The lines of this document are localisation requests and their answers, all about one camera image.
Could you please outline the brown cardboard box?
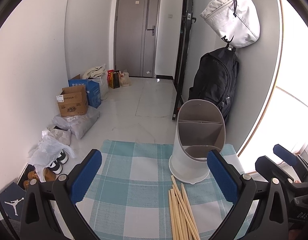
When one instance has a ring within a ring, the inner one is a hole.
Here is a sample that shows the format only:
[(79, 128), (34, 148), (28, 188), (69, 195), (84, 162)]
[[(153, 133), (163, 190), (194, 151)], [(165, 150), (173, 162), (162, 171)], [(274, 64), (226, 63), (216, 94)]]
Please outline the brown cardboard box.
[(63, 88), (56, 100), (62, 117), (87, 113), (88, 101), (85, 85)]

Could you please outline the black metal rack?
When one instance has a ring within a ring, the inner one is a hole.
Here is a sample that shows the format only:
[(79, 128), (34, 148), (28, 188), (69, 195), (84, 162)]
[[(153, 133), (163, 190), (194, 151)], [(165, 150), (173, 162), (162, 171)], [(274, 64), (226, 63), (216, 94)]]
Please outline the black metal rack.
[(178, 111), (183, 104), (182, 89), (188, 57), (190, 30), (193, 22), (196, 22), (196, 18), (193, 17), (193, 1), (194, 0), (183, 0), (182, 2), (181, 27), (179, 32), (178, 53), (174, 76), (174, 86), (177, 94), (172, 114), (172, 120), (176, 120)]

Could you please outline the black backpack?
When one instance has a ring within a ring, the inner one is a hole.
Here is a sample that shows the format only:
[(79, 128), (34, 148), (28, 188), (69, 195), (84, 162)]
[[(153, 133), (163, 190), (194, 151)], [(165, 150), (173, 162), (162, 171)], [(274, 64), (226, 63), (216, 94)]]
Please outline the black backpack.
[(201, 99), (213, 103), (225, 122), (234, 99), (239, 61), (236, 49), (225, 46), (204, 54), (189, 88), (189, 100)]

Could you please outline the grey door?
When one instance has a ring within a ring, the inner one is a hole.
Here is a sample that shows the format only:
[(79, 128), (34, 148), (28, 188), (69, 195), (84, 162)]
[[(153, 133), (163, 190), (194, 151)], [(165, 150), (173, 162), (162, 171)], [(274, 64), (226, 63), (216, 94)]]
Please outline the grey door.
[(114, 21), (114, 69), (131, 77), (155, 77), (161, 0), (117, 0)]

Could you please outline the beige cloth bag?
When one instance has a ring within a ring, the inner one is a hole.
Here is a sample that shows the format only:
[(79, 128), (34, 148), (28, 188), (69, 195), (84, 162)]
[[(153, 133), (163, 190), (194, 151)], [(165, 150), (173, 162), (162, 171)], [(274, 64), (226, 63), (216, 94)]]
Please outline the beige cloth bag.
[(97, 77), (101, 77), (102, 75), (105, 75), (107, 73), (107, 70), (104, 66), (98, 66), (98, 67), (93, 67), (87, 70), (82, 78), (83, 79), (95, 79)]

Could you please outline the red yellow shopping bag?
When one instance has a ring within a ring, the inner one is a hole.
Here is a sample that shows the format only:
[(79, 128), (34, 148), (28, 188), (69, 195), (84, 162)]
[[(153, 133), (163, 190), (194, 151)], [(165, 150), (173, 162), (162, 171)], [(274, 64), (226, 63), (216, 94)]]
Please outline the red yellow shopping bag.
[(116, 89), (120, 87), (120, 81), (119, 81), (119, 72), (116, 70), (108, 70), (107, 71), (107, 82), (108, 85), (112, 89)]

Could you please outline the white grey utensil holder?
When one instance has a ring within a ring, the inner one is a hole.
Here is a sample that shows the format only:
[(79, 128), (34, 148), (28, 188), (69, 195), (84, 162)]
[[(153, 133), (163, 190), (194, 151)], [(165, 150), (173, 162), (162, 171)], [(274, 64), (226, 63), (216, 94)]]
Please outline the white grey utensil holder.
[(213, 103), (189, 100), (182, 105), (176, 121), (176, 132), (169, 168), (179, 181), (194, 185), (209, 175), (207, 154), (221, 151), (226, 139), (223, 116)]

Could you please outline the grey plastic parcel bag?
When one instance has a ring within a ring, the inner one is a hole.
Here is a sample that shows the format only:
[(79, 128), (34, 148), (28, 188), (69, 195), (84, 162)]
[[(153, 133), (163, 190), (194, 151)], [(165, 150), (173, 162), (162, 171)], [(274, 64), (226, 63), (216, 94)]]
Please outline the grey plastic parcel bag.
[(90, 128), (97, 122), (100, 116), (98, 109), (89, 106), (85, 115), (75, 115), (68, 117), (55, 116), (52, 119), (54, 125), (62, 130), (69, 130), (76, 137), (82, 139)]

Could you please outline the brown shoe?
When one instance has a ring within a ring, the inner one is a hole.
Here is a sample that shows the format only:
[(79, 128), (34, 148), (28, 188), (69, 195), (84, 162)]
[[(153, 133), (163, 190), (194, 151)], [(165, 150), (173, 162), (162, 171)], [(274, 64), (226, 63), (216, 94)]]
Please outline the brown shoe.
[[(50, 181), (54, 181), (56, 179), (56, 174), (53, 173), (51, 170), (49, 170), (48, 168), (44, 168), (44, 178), (45, 178), (45, 181), (46, 182), (50, 182)], [(23, 182), (23, 186), (24, 186), (24, 189), (27, 190), (29, 185), (30, 185), (30, 181), (33, 180), (33, 179), (36, 179), (38, 180), (39, 177), (36, 173), (36, 171), (30, 171), (28, 174), (27, 174), (27, 180), (25, 180)]]

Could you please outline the white plastic bag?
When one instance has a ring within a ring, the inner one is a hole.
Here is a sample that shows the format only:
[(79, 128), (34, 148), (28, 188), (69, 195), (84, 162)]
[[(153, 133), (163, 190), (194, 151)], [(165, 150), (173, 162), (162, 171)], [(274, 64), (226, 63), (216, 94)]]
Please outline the white plastic bag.
[(46, 182), (44, 168), (55, 161), (62, 151), (71, 158), (76, 158), (70, 143), (70, 129), (64, 131), (53, 128), (42, 131), (42, 139), (30, 149), (27, 159), (27, 163), (35, 167), (40, 182)]

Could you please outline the white hanging bag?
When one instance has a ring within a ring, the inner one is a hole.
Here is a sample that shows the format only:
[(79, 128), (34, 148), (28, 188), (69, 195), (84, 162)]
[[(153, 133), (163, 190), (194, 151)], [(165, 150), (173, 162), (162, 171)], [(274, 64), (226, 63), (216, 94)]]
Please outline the white hanging bag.
[(212, 0), (200, 16), (223, 42), (235, 48), (247, 47), (260, 37), (261, 27), (252, 0)]

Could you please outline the black white sneaker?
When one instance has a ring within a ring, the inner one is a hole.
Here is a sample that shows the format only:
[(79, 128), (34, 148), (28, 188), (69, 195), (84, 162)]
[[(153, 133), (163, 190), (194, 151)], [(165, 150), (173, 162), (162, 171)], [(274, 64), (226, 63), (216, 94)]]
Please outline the black white sneaker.
[(60, 174), (63, 170), (63, 164), (68, 161), (68, 157), (64, 151), (61, 151), (55, 161), (53, 161), (48, 169), (55, 174)]

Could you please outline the blue cardboard box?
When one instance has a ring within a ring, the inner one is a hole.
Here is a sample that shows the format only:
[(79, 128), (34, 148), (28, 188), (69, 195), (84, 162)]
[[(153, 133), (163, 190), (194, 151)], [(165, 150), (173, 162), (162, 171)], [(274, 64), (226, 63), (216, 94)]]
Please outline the blue cardboard box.
[(69, 86), (85, 85), (89, 106), (98, 108), (101, 105), (100, 85), (90, 79), (79, 79), (79, 75), (68, 81)]

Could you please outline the dark blue shoe box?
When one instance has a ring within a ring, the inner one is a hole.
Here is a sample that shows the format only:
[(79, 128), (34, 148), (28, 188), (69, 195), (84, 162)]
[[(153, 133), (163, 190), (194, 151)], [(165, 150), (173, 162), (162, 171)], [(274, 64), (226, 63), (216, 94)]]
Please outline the dark blue shoe box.
[(0, 193), (2, 207), (12, 220), (21, 220), (24, 199), (25, 191), (16, 183), (11, 183)]

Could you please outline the teal plaid tablecloth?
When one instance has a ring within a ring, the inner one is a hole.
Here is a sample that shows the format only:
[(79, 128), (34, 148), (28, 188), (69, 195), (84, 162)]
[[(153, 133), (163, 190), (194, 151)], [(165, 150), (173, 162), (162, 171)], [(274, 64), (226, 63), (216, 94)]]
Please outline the teal plaid tablecloth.
[[(172, 239), (168, 191), (173, 145), (105, 140), (102, 164), (83, 201), (83, 217), (100, 239)], [(211, 175), (185, 184), (201, 239), (209, 239), (232, 203)]]

